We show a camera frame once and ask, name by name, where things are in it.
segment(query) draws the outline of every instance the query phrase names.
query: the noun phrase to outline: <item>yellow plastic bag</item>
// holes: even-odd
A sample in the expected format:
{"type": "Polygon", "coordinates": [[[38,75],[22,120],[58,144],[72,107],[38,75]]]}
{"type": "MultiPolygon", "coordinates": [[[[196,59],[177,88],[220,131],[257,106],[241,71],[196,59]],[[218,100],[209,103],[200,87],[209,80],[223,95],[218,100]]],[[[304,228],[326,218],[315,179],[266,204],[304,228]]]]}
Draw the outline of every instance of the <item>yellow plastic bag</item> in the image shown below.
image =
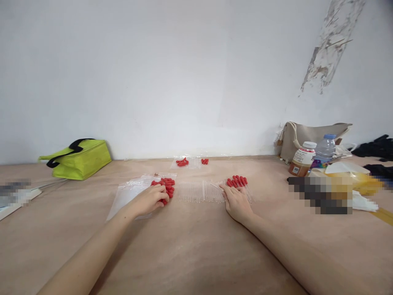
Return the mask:
{"type": "Polygon", "coordinates": [[[367,169],[346,162],[334,163],[325,170],[325,174],[329,177],[350,177],[352,179],[352,190],[358,191],[361,195],[372,196],[384,185],[368,173],[367,169]]]}

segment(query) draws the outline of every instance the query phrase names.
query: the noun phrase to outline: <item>white bottle cap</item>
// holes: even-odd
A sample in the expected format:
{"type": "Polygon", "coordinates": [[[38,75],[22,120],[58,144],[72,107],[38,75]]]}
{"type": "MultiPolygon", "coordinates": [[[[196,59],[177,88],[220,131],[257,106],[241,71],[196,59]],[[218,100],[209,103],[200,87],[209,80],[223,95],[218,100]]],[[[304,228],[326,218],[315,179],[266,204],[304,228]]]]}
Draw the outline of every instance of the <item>white bottle cap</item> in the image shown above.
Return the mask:
{"type": "Polygon", "coordinates": [[[303,146],[305,148],[312,148],[312,149],[314,149],[314,148],[316,148],[316,143],[313,143],[311,141],[305,141],[305,142],[303,142],[303,146]]]}

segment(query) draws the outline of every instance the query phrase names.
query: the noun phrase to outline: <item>blue bottle cap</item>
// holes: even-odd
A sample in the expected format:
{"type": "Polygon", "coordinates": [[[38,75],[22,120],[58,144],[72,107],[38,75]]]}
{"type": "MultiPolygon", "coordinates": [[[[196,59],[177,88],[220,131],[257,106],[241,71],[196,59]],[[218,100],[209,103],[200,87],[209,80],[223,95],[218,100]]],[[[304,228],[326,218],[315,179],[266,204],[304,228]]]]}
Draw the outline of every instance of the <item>blue bottle cap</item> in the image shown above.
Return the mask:
{"type": "Polygon", "coordinates": [[[335,134],[325,134],[323,138],[335,139],[336,135],[335,134]]]}

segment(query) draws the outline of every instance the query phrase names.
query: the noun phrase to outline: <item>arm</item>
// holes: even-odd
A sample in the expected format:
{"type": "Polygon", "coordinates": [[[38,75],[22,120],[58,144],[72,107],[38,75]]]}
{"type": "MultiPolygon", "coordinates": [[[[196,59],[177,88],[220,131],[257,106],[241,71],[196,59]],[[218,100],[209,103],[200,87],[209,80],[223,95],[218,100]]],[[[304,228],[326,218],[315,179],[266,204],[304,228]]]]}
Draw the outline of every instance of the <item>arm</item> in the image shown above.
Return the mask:
{"type": "Polygon", "coordinates": [[[316,248],[255,215],[243,187],[221,188],[230,216],[260,239],[310,294],[372,294],[362,281],[316,248]]]}
{"type": "Polygon", "coordinates": [[[121,237],[132,221],[169,202],[165,186],[155,185],[141,192],[96,232],[45,284],[39,295],[86,294],[96,283],[121,237]]]}

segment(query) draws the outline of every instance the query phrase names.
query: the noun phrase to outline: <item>black cloth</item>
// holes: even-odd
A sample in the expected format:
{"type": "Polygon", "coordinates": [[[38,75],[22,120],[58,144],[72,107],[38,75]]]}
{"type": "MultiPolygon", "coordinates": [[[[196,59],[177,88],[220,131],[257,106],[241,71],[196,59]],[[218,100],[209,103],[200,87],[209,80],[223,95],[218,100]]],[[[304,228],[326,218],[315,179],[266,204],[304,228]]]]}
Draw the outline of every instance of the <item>black cloth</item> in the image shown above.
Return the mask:
{"type": "Polygon", "coordinates": [[[390,179],[393,181],[393,166],[385,167],[381,164],[376,164],[366,165],[364,168],[369,170],[372,176],[382,176],[384,179],[390,179]]]}
{"type": "Polygon", "coordinates": [[[358,157],[380,157],[393,161],[393,138],[385,134],[372,142],[363,143],[351,153],[358,157]]]}

